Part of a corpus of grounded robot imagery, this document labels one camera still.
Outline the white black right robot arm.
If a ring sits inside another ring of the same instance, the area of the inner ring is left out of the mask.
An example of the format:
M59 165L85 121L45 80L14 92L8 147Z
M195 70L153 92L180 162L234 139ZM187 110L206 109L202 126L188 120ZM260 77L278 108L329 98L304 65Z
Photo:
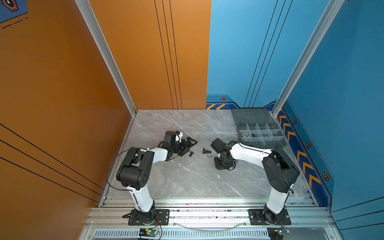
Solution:
M214 158L217 170L234 170L238 161L262 167L272 187L261 213L263 221L268 225L292 223L286 202L289 195L294 193L293 185L300 175L300 170L283 147L275 147L272 150L259 149L236 141L224 143L220 139L215 139L211 147L218 154Z

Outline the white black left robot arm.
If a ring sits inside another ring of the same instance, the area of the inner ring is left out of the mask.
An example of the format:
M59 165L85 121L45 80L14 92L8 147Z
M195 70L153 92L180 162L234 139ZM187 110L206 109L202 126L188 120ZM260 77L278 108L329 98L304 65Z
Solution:
M151 225L156 218L156 203L147 187L152 166L155 163L167 162L175 157L182 157L195 146L198 141L191 137L183 138L179 131L167 131L164 140L157 147L143 149L132 147L127 150L116 179L130 192L135 208L124 218L130 219L130 225Z

